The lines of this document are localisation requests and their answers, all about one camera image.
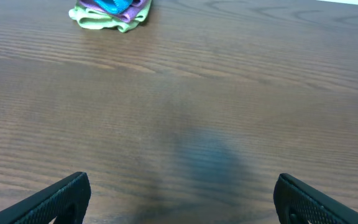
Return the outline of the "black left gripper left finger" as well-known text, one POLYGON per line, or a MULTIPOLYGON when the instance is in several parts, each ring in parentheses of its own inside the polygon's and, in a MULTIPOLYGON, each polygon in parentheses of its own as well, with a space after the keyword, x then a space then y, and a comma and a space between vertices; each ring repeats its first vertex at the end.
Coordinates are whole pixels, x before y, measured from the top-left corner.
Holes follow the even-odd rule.
POLYGON ((0 211, 0 224, 82 224, 91 197, 85 172, 75 172, 0 211))

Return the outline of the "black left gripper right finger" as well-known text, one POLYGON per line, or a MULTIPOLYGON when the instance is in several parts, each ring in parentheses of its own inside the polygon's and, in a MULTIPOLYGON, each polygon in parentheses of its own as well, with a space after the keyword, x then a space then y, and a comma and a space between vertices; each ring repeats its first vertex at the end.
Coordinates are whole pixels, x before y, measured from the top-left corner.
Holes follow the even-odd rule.
POLYGON ((279 175, 273 201, 281 224, 358 224, 358 212, 287 173, 279 175))

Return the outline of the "folded light green cloth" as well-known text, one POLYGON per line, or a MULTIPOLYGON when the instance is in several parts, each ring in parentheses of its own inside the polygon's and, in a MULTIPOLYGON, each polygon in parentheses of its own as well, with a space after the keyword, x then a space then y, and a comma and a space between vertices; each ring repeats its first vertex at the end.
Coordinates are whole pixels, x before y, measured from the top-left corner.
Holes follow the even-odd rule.
POLYGON ((146 20, 151 3, 149 6, 146 6, 145 9, 141 10, 136 15, 134 20, 129 23, 123 22, 116 17, 87 9, 84 6, 79 5, 78 1, 74 8, 68 11, 68 15, 84 29, 100 30, 104 28, 116 28, 118 31, 125 33, 129 30, 135 29, 141 22, 146 20))

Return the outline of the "folded blue cloth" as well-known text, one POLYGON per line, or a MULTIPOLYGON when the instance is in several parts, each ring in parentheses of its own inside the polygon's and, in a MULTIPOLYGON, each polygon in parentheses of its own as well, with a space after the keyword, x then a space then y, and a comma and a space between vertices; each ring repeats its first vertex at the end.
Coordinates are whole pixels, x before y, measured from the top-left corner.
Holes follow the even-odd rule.
POLYGON ((111 14, 119 14, 126 10, 131 4, 132 0, 94 0, 95 3, 111 14))

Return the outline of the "folded purple cloth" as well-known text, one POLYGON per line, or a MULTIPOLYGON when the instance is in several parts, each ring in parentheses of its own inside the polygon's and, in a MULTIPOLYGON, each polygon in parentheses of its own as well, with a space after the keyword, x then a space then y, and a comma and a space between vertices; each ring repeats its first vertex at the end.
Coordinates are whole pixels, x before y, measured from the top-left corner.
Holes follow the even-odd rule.
POLYGON ((97 5, 93 0, 79 0, 78 3, 79 5, 84 6, 87 9, 91 9, 93 11, 100 12, 102 14, 107 14, 109 16, 116 17, 123 22, 129 23, 130 21, 134 20, 136 15, 141 10, 145 9, 146 6, 149 6, 151 1, 149 0, 133 1, 132 4, 127 9, 125 9, 119 14, 111 14, 105 11, 103 8, 97 5))

